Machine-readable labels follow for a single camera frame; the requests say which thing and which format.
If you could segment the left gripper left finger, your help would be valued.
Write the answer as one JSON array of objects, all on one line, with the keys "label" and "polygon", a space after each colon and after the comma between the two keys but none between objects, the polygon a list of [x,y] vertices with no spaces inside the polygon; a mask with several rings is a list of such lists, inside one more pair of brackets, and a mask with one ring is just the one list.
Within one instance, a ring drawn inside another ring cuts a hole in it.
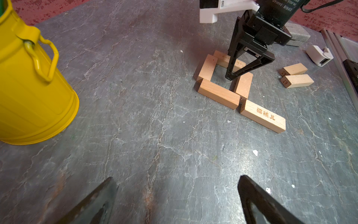
[{"label": "left gripper left finger", "polygon": [[60,218],[58,224],[108,224],[117,195],[112,177],[104,180],[86,198]]}]

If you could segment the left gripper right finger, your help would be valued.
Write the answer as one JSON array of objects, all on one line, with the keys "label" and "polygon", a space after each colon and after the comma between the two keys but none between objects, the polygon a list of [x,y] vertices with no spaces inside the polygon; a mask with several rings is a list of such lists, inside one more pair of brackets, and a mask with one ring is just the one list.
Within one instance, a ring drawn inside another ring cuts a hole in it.
[{"label": "left gripper right finger", "polygon": [[249,176],[240,176],[237,189],[247,224],[301,224]]}]

